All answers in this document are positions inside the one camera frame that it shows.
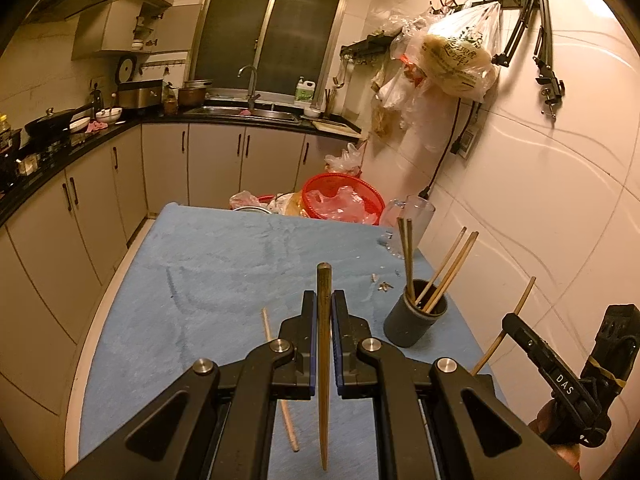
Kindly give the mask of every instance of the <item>kitchen floor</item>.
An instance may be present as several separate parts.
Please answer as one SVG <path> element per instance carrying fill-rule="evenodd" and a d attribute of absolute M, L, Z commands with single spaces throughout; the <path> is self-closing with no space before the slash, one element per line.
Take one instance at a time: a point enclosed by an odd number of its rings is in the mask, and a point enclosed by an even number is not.
<path fill-rule="evenodd" d="M 69 407 L 66 412 L 65 471 L 71 469 L 78 462 L 80 419 L 82 416 L 82 403 L 84 402 L 84 389 L 86 388 L 86 382 L 89 379 L 89 370 L 91 369 L 91 363 L 94 360 L 95 349 L 98 346 L 102 327 L 107 319 L 107 315 L 111 309 L 113 300 L 116 297 L 116 293 L 122 284 L 124 275 L 127 273 L 127 270 L 129 270 L 133 257 L 138 252 L 138 249 L 142 244 L 142 240 L 145 239 L 146 234 L 149 232 L 149 229 L 151 229 L 154 222 L 155 220 L 147 219 L 138 231 L 138 234 L 136 234 L 136 237 L 133 239 L 127 254 L 125 254 L 118 270 L 116 270 L 116 273 L 111 279 L 111 282 L 102 297 L 102 301 L 98 306 L 94 321 L 91 324 L 84 346 L 82 347 L 78 368 L 76 368 L 76 376 L 74 377 L 74 384 L 71 388 Z"/>

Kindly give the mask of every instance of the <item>blue towel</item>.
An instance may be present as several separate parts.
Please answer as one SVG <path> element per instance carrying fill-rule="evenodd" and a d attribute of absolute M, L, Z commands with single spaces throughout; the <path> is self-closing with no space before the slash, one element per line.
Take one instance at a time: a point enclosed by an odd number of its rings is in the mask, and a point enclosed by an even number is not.
<path fill-rule="evenodd" d="M 367 319 L 372 334 L 385 339 L 382 324 L 402 293 L 405 276 L 403 261 L 380 243 L 382 233 L 376 226 L 166 206 L 134 258 L 102 330 L 84 394 L 80 456 L 197 358 L 225 365 L 263 344 L 263 307 L 277 334 L 284 319 L 300 313 L 303 291 L 315 290 L 319 262 L 332 264 L 334 289 L 345 291 L 350 314 Z M 379 291 L 372 273 L 394 288 Z M 416 254 L 415 276 L 432 273 Z M 425 362 L 449 356 L 466 368 L 481 356 L 450 298 L 446 314 L 403 352 Z M 317 399 L 289 405 L 300 452 L 290 449 L 278 408 L 270 478 L 378 477 L 371 400 L 340 400 L 331 387 L 328 473 L 320 465 Z"/>

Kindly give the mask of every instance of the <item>window frame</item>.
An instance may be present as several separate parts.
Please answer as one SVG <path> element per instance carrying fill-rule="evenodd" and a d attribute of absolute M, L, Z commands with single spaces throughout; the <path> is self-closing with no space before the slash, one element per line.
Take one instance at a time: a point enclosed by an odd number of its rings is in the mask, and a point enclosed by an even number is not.
<path fill-rule="evenodd" d="M 258 67 L 258 74 L 260 70 L 259 68 L 260 56 L 262 54 L 262 48 L 264 46 L 264 38 L 267 33 L 267 28 L 269 26 L 269 21 L 271 19 L 271 14 L 273 12 L 273 6 L 275 4 L 275 1 L 276 0 L 269 0 L 267 4 L 266 12 L 262 21 L 262 27 L 260 29 L 260 36 L 258 37 L 258 43 L 255 49 L 254 62 L 252 64 Z M 196 25 L 196 31 L 193 38 L 193 45 L 191 47 L 191 55 L 189 56 L 189 60 L 188 60 L 189 79 L 193 79 L 195 76 L 196 60 L 198 59 L 200 41 L 202 40 L 202 32 L 204 30 L 204 23 L 206 20 L 207 11 L 209 10 L 210 2 L 211 0 L 204 0 L 202 7 L 200 9 L 200 15 L 198 17 L 198 23 Z M 316 88 L 324 89 L 324 86 L 326 85 L 326 82 L 329 76 L 329 70 L 331 69 L 331 63 L 333 61 L 335 49 L 337 46 L 338 34 L 340 32 L 340 27 L 342 26 L 342 20 L 344 18 L 344 11 L 346 9 L 346 6 L 347 6 L 347 0 L 338 1 L 338 7 L 335 11 L 334 22 L 332 24 L 331 31 L 329 33 L 327 46 L 324 51 L 324 57 L 322 58 L 322 65 L 320 69 L 320 75 L 318 77 L 318 81 L 316 84 Z M 231 98 L 247 97 L 246 90 L 244 89 L 211 88 L 210 90 L 214 94 L 218 94 L 221 96 L 229 96 Z M 291 104 L 291 105 L 294 103 L 293 95 L 276 94 L 272 92 L 261 92 L 261 94 L 262 94 L 262 100 L 265 100 L 268 102 L 277 102 L 277 103 L 284 103 L 284 104 Z M 316 94 L 314 95 L 312 105 L 318 107 L 319 105 L 322 104 L 323 99 L 324 99 L 324 92 L 316 92 Z"/>

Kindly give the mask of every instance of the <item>white bowl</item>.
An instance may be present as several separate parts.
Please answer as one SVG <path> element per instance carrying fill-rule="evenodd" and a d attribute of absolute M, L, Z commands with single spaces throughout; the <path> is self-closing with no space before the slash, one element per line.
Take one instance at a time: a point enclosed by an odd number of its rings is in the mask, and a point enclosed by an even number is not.
<path fill-rule="evenodd" d="M 70 125 L 69 125 L 69 131 L 72 134 L 76 134 L 78 132 L 81 132 L 82 130 L 84 130 L 89 122 L 91 122 L 91 117 L 82 117 L 80 119 L 78 119 L 77 121 L 73 121 Z"/>
<path fill-rule="evenodd" d="M 320 110 L 316 110 L 315 108 L 312 108 L 311 106 L 306 106 L 305 107 L 305 115 L 307 117 L 318 118 L 318 117 L 320 117 Z"/>
<path fill-rule="evenodd" d="M 122 108 L 105 108 L 95 115 L 95 119 L 101 123 L 113 124 L 118 121 L 121 115 Z"/>

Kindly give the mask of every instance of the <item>glass mug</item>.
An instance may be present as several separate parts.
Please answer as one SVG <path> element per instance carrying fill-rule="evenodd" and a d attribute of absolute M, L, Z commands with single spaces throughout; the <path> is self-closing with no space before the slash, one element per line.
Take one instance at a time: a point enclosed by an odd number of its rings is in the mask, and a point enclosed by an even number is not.
<path fill-rule="evenodd" d="M 414 246 L 411 250 L 415 251 L 435 211 L 436 208 L 431 202 L 417 195 L 409 195 L 404 202 L 398 199 L 389 201 L 380 215 L 380 225 L 386 228 L 386 236 L 388 237 L 386 248 L 394 256 L 404 257 L 398 231 L 398 218 L 411 218 L 414 222 Z"/>

